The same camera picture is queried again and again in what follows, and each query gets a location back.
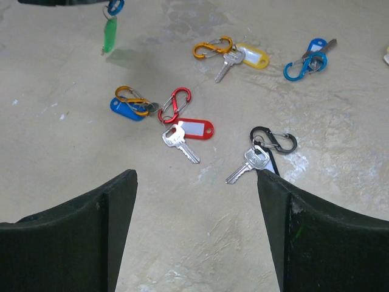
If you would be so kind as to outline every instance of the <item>green key tag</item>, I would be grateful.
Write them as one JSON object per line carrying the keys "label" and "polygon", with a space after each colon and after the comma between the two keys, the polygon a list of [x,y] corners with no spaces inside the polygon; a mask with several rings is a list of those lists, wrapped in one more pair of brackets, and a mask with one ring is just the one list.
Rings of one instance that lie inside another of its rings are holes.
{"label": "green key tag", "polygon": [[104,47],[103,54],[109,53],[115,46],[116,39],[117,18],[109,19],[105,25],[104,30]]}

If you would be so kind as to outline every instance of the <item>silver key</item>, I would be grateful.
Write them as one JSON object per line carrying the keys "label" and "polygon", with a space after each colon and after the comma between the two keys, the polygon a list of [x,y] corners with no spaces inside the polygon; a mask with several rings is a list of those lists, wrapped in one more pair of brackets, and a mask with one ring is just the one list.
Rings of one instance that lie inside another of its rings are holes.
{"label": "silver key", "polygon": [[[170,137],[167,137],[166,135],[173,128],[175,128],[176,131]],[[176,147],[177,149],[180,149],[182,152],[184,152],[186,157],[192,163],[200,163],[200,158],[198,158],[198,156],[193,152],[193,150],[189,148],[188,144],[185,143],[184,136],[184,129],[181,128],[179,125],[173,124],[169,129],[167,129],[167,131],[162,134],[162,139],[169,147]]]}
{"label": "silver key", "polygon": [[242,50],[231,50],[223,55],[224,64],[219,73],[215,77],[215,82],[219,83],[226,75],[228,70],[235,64],[240,64],[244,60],[245,53]]}
{"label": "silver key", "polygon": [[[255,153],[255,150],[259,150],[264,155],[264,159],[261,159],[260,155]],[[258,145],[248,149],[244,154],[244,158],[246,159],[245,163],[225,180],[226,184],[234,184],[243,173],[252,169],[264,169],[270,161],[269,155]]]}

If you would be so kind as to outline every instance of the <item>orange carabiner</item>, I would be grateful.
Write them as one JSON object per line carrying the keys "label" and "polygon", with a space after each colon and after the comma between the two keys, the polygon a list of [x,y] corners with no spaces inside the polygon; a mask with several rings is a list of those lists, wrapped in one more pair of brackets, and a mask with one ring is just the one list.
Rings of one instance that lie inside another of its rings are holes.
{"label": "orange carabiner", "polygon": [[[119,92],[120,91],[123,91],[123,90],[127,90],[129,91],[129,93],[131,93],[135,99],[127,99],[126,97],[123,97],[123,96],[120,96],[119,95]],[[130,106],[130,108],[134,111],[134,113],[136,113],[138,116],[141,116],[141,117],[145,117],[145,116],[149,116],[150,115],[150,112],[149,110],[146,110],[146,111],[137,111],[133,106],[130,105],[130,103],[137,103],[139,105],[141,104],[144,104],[144,105],[150,105],[151,102],[149,102],[147,99],[144,99],[135,89],[129,87],[129,86],[121,86],[121,87],[118,87],[115,91],[115,96],[117,99],[119,99],[121,102],[125,102],[125,103],[128,103],[128,105]]]}
{"label": "orange carabiner", "polygon": [[[227,47],[215,46],[216,44],[223,43],[223,41],[227,41],[229,43],[229,45]],[[232,46],[233,46],[232,39],[229,36],[222,36],[222,37],[217,38],[213,41],[210,41],[209,43],[199,43],[199,44],[195,45],[193,47],[192,53],[196,59],[201,60],[204,58],[213,57],[217,54],[228,53],[232,49]],[[197,50],[200,48],[206,48],[206,49],[210,50],[210,52],[203,53],[203,54],[197,54]]]}

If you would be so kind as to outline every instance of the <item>black carabiner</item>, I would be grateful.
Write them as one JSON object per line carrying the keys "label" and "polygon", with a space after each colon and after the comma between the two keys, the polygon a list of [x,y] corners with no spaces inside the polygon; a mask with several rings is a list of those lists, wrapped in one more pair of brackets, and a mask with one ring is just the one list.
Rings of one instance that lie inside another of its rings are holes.
{"label": "black carabiner", "polygon": [[[264,132],[266,134],[266,136],[269,138],[270,143],[266,143],[265,141],[262,142],[262,141],[255,140],[254,133],[257,131]],[[282,146],[280,145],[280,143],[278,143],[277,139],[274,136],[281,136],[281,137],[284,137],[286,139],[290,139],[293,143],[293,147],[291,149],[282,148]],[[283,154],[292,153],[297,148],[297,140],[293,135],[291,135],[289,133],[272,132],[269,128],[266,128],[266,127],[253,128],[250,132],[250,141],[252,141],[254,144],[259,145],[263,148],[276,149],[276,151],[283,153]]]}

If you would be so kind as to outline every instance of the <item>yellow key tag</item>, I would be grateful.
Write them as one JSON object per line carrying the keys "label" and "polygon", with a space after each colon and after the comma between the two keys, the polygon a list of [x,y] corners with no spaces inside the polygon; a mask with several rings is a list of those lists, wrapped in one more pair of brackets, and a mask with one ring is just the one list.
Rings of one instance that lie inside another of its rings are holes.
{"label": "yellow key tag", "polygon": [[264,51],[243,43],[236,44],[236,47],[246,54],[243,60],[246,65],[255,69],[263,69],[269,64],[269,56]]}

